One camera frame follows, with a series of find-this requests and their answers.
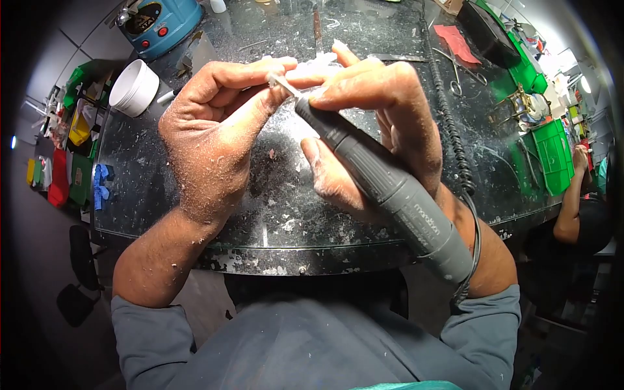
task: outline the white plastic container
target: white plastic container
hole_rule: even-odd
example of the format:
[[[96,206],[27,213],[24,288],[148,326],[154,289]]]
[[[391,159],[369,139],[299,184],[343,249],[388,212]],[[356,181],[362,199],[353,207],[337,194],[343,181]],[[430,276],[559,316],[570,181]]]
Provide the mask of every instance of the white plastic container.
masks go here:
[[[160,79],[147,64],[137,59],[128,65],[110,91],[109,105],[129,117],[139,116],[150,105]]]
[[[225,1],[223,0],[210,0],[210,7],[215,14],[225,12]]]

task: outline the coiled cord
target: coiled cord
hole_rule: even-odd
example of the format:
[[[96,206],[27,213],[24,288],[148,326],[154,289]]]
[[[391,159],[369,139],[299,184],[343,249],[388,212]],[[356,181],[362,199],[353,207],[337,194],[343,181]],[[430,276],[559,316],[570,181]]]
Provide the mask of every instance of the coiled cord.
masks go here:
[[[425,3],[422,2],[421,12],[421,25],[427,26],[427,20],[425,19]],[[472,172],[470,165],[466,159],[466,152],[464,151],[464,145],[462,139],[459,137],[457,127],[455,127],[455,120],[451,115],[451,109],[449,108],[449,102],[446,100],[446,93],[444,92],[444,81],[440,73],[440,68],[433,56],[433,50],[431,49],[431,37],[429,35],[429,29],[423,30],[424,35],[424,52],[425,56],[429,58],[429,65],[431,66],[431,73],[433,74],[433,81],[436,87],[438,103],[442,112],[443,125],[451,138],[451,145],[453,146],[453,152],[455,152],[455,160],[457,162],[457,168],[459,169],[459,178],[461,180],[462,188],[473,196],[475,192],[475,185],[472,181]]]
[[[474,218],[475,225],[474,251],[472,253],[472,269],[468,277],[466,277],[466,279],[459,285],[459,287],[453,294],[453,297],[451,298],[451,311],[453,313],[456,313],[458,310],[458,305],[468,297],[470,279],[472,278],[472,275],[474,275],[475,271],[477,270],[477,266],[479,265],[479,257],[481,254],[481,228],[479,226],[479,216],[477,214],[477,209],[471,198],[471,196],[475,194],[475,185],[472,181],[472,172],[470,170],[468,160],[466,159],[466,152],[464,151],[462,139],[459,137],[457,127],[455,127],[455,120],[451,115],[449,102],[446,100],[446,93],[444,92],[444,81],[442,80],[440,68],[437,65],[437,62],[433,56],[433,50],[431,49],[431,36],[429,34],[429,29],[427,28],[427,19],[425,19],[424,1],[422,2],[420,22],[421,26],[425,27],[422,31],[424,38],[424,52],[425,56],[429,58],[429,65],[431,68],[431,73],[433,75],[433,82],[436,87],[438,103],[442,112],[442,124],[448,132],[449,137],[451,138],[451,145],[453,146],[453,152],[455,152],[455,161],[457,162],[457,168],[459,169],[459,179],[462,186],[462,198],[470,209],[470,212],[472,212],[472,217]]]

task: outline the hand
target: hand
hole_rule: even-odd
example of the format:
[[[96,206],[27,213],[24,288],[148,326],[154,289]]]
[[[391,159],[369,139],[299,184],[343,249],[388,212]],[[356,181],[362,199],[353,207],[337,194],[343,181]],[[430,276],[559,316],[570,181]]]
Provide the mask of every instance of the hand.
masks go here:
[[[576,145],[574,147],[572,163],[574,164],[574,170],[584,172],[587,169],[589,166],[589,159],[587,158],[587,148],[584,145]]]
[[[214,227],[215,235],[245,192],[256,136],[288,96],[269,89],[266,77],[296,65],[290,57],[248,65],[209,62],[160,118],[180,208],[195,223]]]
[[[335,73],[301,71],[286,73],[295,87],[322,85],[313,92],[310,105],[338,111],[352,107],[376,110],[381,143],[409,167],[411,173],[436,199],[442,172],[442,145],[436,123],[414,68],[405,62],[385,66],[368,58],[360,61],[344,44],[332,50],[345,69]],[[344,208],[357,219],[379,220],[346,169],[321,140],[306,138],[301,148],[314,175],[314,189],[327,201]]]

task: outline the light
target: light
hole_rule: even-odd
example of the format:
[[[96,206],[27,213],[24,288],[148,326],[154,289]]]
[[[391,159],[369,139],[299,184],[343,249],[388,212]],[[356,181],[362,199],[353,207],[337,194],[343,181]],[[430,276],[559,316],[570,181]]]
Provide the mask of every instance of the light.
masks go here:
[[[588,94],[592,93],[592,90],[589,88],[589,83],[587,82],[587,78],[585,78],[585,76],[581,77],[581,86],[583,87],[583,90],[585,90],[585,92],[587,92]]]

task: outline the workbench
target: workbench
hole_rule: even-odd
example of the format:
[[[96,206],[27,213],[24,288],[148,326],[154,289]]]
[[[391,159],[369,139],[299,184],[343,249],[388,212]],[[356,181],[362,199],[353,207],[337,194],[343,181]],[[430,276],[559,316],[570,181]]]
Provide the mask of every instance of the workbench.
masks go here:
[[[423,56],[422,30],[430,28],[432,46],[448,52],[431,26],[453,25],[456,20],[433,1],[426,1],[426,26],[419,21],[419,1],[326,2],[320,9],[324,49],[331,50],[336,38],[360,58],[369,53]],[[299,61],[314,58],[312,3],[276,3],[231,1],[221,14],[208,8],[197,30],[206,33],[221,61],[249,63],[264,55],[292,56]],[[264,39],[262,44],[239,50]],[[548,195],[536,160],[533,166],[541,185],[532,183],[516,145],[517,123],[492,123],[494,105],[513,92],[515,85],[505,69],[484,59],[467,36],[466,41],[483,62],[477,70],[489,84],[479,84],[460,69],[463,96],[447,91],[447,98],[472,167],[479,216],[504,239],[554,217],[561,197]],[[178,78],[175,68],[187,46],[188,41],[183,42],[149,63],[161,80],[157,97],[188,81],[188,75]],[[455,77],[452,64],[442,56],[438,59],[448,85]],[[440,129],[442,181],[458,193],[455,155],[442,127],[429,64],[412,64]],[[110,244],[136,239],[178,203],[177,184],[158,134],[158,119],[165,108],[154,99],[137,118],[109,112],[95,163],[109,165],[115,176],[106,183],[111,199],[104,202],[103,210],[92,213],[95,241]],[[379,140],[373,112],[349,110],[346,116]],[[315,194],[310,166],[299,146],[308,132],[309,127],[293,112],[293,102],[287,100],[260,132],[251,152],[248,190],[223,231],[203,252],[200,268],[252,275],[328,275],[386,270],[417,261],[392,228],[359,223]]]

